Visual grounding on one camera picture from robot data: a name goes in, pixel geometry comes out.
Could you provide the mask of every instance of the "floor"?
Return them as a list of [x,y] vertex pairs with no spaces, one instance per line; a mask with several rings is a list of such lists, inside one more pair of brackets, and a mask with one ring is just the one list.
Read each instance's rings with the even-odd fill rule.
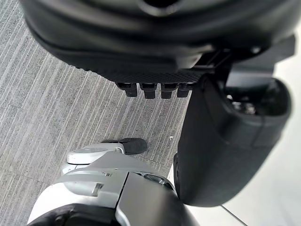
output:
[[66,153],[103,139],[144,138],[137,158],[167,176],[189,100],[174,95],[128,98],[65,64],[33,39],[16,0],[0,0],[0,226],[26,225]]

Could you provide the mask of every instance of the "gray carpet tile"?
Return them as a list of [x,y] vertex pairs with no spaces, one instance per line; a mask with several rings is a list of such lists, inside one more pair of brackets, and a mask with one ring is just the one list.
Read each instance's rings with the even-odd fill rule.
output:
[[167,175],[188,98],[128,98],[113,82],[47,53],[16,0],[0,0],[0,226],[25,225],[66,153],[104,139],[141,137],[135,156]]

